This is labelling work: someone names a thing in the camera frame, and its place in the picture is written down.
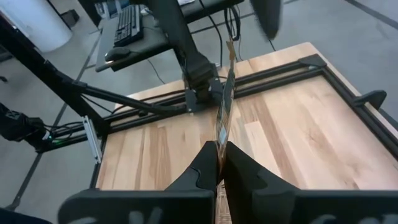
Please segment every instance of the wooden tabletop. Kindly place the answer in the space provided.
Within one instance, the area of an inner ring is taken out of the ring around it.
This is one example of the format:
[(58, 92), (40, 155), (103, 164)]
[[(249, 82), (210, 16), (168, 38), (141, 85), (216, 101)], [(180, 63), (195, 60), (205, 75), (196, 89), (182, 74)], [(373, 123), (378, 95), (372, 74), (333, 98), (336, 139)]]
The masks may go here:
[[(236, 76), (312, 54), (320, 54), (312, 44), (296, 45), (237, 63)], [(330, 63), (328, 66), (359, 95)], [(220, 75), (226, 75), (225, 68)], [(130, 97), (142, 99), (182, 88), (182, 81), (177, 81)], [(103, 190), (165, 189), (204, 142), (215, 139), (215, 118), (216, 108), (109, 135), (96, 186)], [(323, 77), (236, 100), (229, 140), (301, 189), (398, 189), (398, 162)]]

